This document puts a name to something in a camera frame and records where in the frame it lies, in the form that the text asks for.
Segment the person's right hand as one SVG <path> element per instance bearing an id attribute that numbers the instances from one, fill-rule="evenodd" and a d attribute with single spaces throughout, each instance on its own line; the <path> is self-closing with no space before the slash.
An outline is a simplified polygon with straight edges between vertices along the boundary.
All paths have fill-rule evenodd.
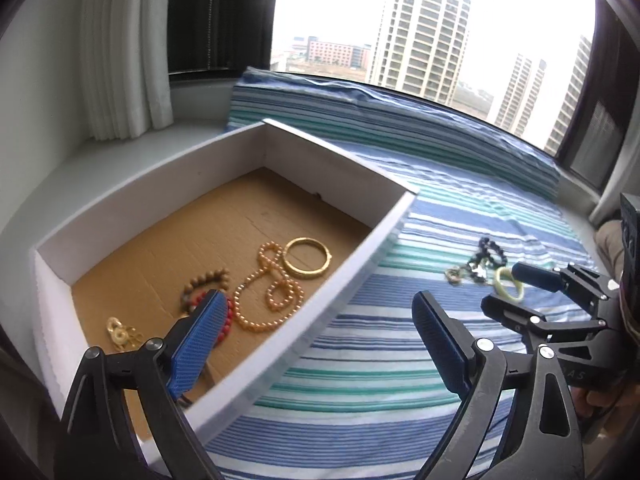
<path id="1" fill-rule="evenodd" d="M 580 419 L 592 417 L 597 410 L 615 406 L 623 396 L 623 391 L 591 391 L 584 388 L 571 388 L 570 393 L 577 416 Z"/>

